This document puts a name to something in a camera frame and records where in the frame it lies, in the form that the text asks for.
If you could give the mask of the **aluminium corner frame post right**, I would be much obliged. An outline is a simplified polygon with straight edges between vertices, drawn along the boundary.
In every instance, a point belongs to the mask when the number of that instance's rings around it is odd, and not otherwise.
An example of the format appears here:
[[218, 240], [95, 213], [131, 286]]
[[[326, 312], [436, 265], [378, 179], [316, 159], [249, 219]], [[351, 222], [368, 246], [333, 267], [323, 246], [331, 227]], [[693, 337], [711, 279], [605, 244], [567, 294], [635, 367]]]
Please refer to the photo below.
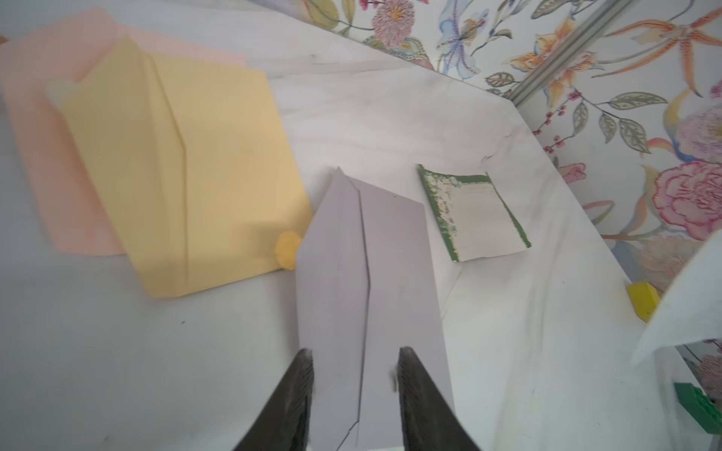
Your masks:
[[637, 1], [590, 1], [597, 6], [584, 20], [582, 11], [571, 9], [551, 33], [536, 35], [530, 52], [511, 58], [507, 64], [524, 73], [520, 84], [505, 97], [521, 105], [537, 91], [548, 86], [581, 53], [595, 43], [616, 20], [637, 5]]

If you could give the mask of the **pink envelope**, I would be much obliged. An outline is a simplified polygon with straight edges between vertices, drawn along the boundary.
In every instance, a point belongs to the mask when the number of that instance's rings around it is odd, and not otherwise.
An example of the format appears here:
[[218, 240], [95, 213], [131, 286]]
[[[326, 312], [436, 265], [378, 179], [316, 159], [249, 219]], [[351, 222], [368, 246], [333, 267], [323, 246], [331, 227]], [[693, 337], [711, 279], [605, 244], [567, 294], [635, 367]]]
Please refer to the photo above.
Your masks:
[[54, 249], [90, 257], [124, 252], [62, 114], [46, 96], [55, 79], [81, 80], [123, 38], [142, 50], [244, 65], [242, 56], [116, 23], [94, 8], [1, 46], [1, 88], [26, 176]]

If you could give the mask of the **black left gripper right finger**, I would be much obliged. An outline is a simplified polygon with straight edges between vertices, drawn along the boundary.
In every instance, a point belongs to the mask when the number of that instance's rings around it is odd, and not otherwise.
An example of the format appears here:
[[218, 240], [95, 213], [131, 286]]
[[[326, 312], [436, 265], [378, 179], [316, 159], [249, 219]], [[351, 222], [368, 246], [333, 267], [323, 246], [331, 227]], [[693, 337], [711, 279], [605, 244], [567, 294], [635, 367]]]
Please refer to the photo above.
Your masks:
[[405, 450], [479, 451], [411, 347], [402, 347], [397, 380]]

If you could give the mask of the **green tag label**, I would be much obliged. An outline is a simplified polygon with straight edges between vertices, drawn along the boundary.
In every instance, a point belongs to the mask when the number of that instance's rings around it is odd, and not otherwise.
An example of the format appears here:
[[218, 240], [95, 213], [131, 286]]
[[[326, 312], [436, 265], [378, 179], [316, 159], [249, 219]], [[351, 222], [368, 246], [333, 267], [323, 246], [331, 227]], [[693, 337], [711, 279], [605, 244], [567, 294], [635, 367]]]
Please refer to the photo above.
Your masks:
[[705, 432], [721, 434], [721, 411], [699, 387], [691, 383], [675, 383], [674, 390], [678, 402]]

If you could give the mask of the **yellow envelope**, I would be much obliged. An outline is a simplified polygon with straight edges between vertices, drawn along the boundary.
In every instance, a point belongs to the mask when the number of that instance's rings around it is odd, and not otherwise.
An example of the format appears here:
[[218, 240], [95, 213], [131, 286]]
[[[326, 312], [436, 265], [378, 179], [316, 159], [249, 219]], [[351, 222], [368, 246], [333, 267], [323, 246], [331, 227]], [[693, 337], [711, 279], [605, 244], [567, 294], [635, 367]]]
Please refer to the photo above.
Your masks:
[[144, 289], [175, 298], [281, 268], [312, 206], [262, 71], [117, 44], [46, 94]]

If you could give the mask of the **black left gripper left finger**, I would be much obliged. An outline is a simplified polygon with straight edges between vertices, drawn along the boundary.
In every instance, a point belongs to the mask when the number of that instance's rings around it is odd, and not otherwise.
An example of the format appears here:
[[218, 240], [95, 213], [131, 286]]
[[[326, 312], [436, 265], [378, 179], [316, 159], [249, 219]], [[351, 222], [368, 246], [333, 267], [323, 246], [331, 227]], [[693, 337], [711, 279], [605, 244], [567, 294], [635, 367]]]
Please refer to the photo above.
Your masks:
[[313, 385], [312, 352], [302, 349], [235, 450], [306, 450]]

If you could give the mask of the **yellow toy block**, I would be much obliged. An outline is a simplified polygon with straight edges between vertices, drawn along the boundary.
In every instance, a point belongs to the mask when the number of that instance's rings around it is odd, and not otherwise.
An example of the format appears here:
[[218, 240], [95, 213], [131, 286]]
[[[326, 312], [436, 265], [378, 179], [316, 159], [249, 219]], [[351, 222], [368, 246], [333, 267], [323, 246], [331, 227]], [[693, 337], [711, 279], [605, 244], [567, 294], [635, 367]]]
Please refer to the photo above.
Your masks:
[[649, 322], [660, 303], [657, 289], [648, 282], [639, 282], [628, 285], [626, 291], [637, 317]]

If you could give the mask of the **grey lavender envelope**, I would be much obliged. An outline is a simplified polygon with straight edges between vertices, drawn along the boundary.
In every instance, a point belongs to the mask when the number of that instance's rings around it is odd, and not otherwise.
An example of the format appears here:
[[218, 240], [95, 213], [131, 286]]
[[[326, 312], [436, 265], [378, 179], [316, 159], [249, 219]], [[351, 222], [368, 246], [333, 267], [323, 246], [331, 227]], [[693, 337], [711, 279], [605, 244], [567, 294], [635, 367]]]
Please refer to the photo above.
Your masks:
[[296, 254], [301, 347], [312, 353], [315, 450], [402, 444], [399, 351], [453, 399], [424, 207], [341, 171]]

